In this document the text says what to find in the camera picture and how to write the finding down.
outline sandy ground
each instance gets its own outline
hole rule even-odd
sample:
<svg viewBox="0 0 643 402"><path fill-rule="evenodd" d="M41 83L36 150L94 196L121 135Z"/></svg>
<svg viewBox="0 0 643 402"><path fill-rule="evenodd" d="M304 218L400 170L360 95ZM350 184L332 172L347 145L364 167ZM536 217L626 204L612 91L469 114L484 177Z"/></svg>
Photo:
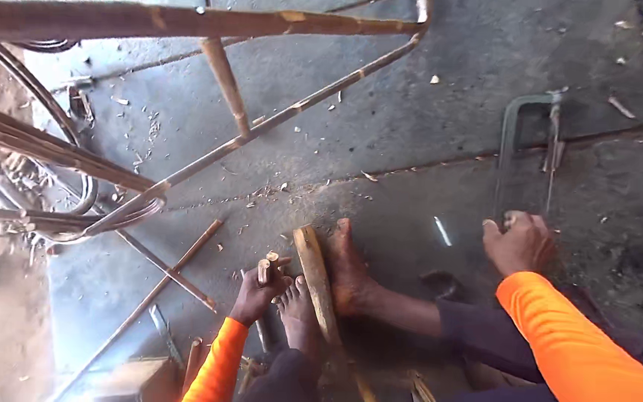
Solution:
<svg viewBox="0 0 643 402"><path fill-rule="evenodd" d="M0 110L31 122L27 102L0 68ZM0 237L0 401L40 401L53 384L46 261L39 256L29 267L28 260L19 241Z"/></svg>

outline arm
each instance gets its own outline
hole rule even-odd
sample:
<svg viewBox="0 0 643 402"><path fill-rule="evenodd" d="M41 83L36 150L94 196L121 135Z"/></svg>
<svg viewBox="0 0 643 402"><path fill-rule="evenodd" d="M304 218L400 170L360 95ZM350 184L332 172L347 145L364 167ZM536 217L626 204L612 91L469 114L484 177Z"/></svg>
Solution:
<svg viewBox="0 0 643 402"><path fill-rule="evenodd" d="M249 327L227 317L183 402L231 401Z"/></svg>
<svg viewBox="0 0 643 402"><path fill-rule="evenodd" d="M643 401L643 365L547 279L517 272L503 280L496 295L560 402Z"/></svg>
<svg viewBox="0 0 643 402"><path fill-rule="evenodd" d="M554 255L537 215L506 214L506 233L483 222L488 257L506 278L498 300L530 344L560 402L643 401L643 365L616 345L540 275Z"/></svg>
<svg viewBox="0 0 643 402"><path fill-rule="evenodd" d="M280 265L288 264L290 260L280 258ZM249 326L262 316L272 298L281 295L291 283L290 277L282 276L276 269L272 272L272 280L264 287L257 280L257 269L244 274L237 301L212 342L210 353L185 393L183 402L232 401Z"/></svg>

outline bare foot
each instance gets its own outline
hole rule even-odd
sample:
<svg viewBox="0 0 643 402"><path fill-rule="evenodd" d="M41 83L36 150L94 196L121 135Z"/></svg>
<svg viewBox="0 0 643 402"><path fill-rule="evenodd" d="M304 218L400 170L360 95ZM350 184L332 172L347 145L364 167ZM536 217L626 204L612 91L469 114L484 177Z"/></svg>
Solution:
<svg viewBox="0 0 643 402"><path fill-rule="evenodd" d="M319 361L319 324L303 275L297 277L279 297L279 316L290 349L299 349L312 362Z"/></svg>
<svg viewBox="0 0 643 402"><path fill-rule="evenodd" d="M336 222L336 230L329 241L329 267L332 271L332 293L339 315L364 314L364 302L379 285L369 277L366 264L352 241L352 223L349 218Z"/></svg>

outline gray concrete floor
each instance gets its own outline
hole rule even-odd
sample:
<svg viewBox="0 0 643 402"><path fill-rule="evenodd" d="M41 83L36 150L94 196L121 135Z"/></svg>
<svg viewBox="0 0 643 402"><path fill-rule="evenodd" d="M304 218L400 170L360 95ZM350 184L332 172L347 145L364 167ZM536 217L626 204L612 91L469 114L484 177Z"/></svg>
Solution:
<svg viewBox="0 0 643 402"><path fill-rule="evenodd" d="M233 9L315 11L338 4L214 2ZM192 337L211 341L215 336L237 294L236 269L252 267L271 249L295 255L280 235L289 237L306 223L324 234L339 217L352 218L354 239L381 284L430 298L417 276L445 269L478 303L493 304L499 277L482 251L480 222L492 210L492 154L499 146L505 105L516 96L569 87L562 111L566 138L643 124L643 37L633 1L449 0L435 1L435 7L428 34L411 54L344 91L341 103L333 98L312 107L174 187L162 214L131 228L173 265L213 219L225 219L183 271L219 303L219 314L174 284L157 300L184 354ZM396 0L353 14L415 17L411 2ZM619 20L632 28L616 27ZM269 117L405 41L399 36L270 37L229 47L228 56L254 119ZM197 46L195 39L84 41L59 55L27 54L26 62L45 85L56 87L67 77L101 76ZM619 57L626 65L615 62ZM433 75L440 77L439 84L429 84ZM611 94L637 118L623 117L607 104ZM235 135L202 55L103 80L89 96L96 114L88 132L94 150L132 169L135 153L144 156L149 149L139 167L152 179L164 178ZM336 107L329 111L329 105ZM543 140L548 126L543 112L530 109L524 116L524 143ZM38 117L40 127L53 127ZM160 123L153 142L147 140L151 122ZM489 157L475 160L478 154ZM518 158L505 207L540 210L546 180L539 172L541 159L540 151ZM359 178L361 170L380 175L380 181ZM255 207L245 208L247 195L284 182L289 192L258 197ZM569 145L555 195L550 221L560 230L570 279L588 286L612 315L643 330L643 131ZM434 215L453 246L443 246ZM217 244L224 249L218 251ZM161 273L116 235L101 234L52 260L49 278L57 369L65 378L129 315ZM274 337L284 342L281 323L272 311L269 317ZM425 368L437 374L432 376L437 396L465 389L457 367L436 355L429 361L428 340L378 328L388 336L364 347L354 324L347 324L345 341L362 366ZM414 347L398 348L399 340ZM259 353L254 334L245 353ZM164 342L144 315L99 367L164 354Z"/></svg>

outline orange sleeve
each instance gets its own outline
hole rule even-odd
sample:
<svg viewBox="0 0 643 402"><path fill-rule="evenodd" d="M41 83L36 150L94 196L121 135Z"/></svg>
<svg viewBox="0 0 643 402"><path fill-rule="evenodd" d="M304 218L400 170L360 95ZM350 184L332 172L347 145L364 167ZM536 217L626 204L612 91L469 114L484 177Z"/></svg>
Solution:
<svg viewBox="0 0 643 402"><path fill-rule="evenodd" d="M643 401L643 365L534 272L505 278L496 296L530 343L559 402Z"/></svg>
<svg viewBox="0 0 643 402"><path fill-rule="evenodd" d="M183 402L232 401L237 369L249 328L230 317L212 342L197 377L183 397Z"/></svg>

